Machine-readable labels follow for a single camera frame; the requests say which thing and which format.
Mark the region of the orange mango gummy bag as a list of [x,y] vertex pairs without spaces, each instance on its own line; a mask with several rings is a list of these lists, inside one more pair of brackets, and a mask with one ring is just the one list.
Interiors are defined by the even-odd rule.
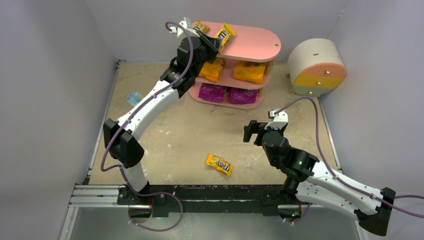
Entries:
[[234,66],[232,77],[239,81],[262,84],[266,66],[266,62],[239,60]]
[[217,83],[221,77],[221,71],[224,68],[224,60],[217,57],[213,62],[205,62],[198,77],[205,78],[211,82]]

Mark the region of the small yellow M&M's bag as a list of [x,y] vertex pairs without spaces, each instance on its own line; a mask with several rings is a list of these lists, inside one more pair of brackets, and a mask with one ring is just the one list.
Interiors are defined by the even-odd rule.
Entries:
[[222,53],[225,46],[229,43],[229,41],[236,36],[236,32],[233,28],[224,22],[220,28],[220,30],[215,34],[214,38],[219,40],[219,53]]

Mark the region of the purple blackcurrant gummy bag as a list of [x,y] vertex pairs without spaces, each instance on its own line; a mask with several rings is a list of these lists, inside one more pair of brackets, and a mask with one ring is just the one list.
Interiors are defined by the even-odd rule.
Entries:
[[231,88],[228,102],[235,105],[253,104],[259,94],[258,89]]
[[223,85],[202,83],[199,89],[198,97],[202,100],[214,103],[222,103],[227,87]]

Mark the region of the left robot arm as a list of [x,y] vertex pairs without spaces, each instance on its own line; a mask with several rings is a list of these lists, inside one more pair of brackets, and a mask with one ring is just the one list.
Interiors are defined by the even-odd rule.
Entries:
[[168,68],[153,89],[129,112],[117,120],[103,124],[104,157],[117,161],[126,186],[135,193],[148,196],[148,180],[141,160],[145,154],[139,139],[147,127],[169,105],[180,99],[194,84],[203,65],[214,60],[222,48],[222,40],[203,33],[181,40]]

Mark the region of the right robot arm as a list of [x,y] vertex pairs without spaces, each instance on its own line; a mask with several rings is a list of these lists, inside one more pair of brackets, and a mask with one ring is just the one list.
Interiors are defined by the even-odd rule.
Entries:
[[254,144],[262,147],[269,164],[286,175],[283,192],[301,202],[317,204],[355,221],[364,230],[386,236],[396,193],[362,184],[332,168],[315,155],[292,147],[284,137],[286,123],[271,128],[268,123],[251,120],[244,126],[243,141],[253,134]]

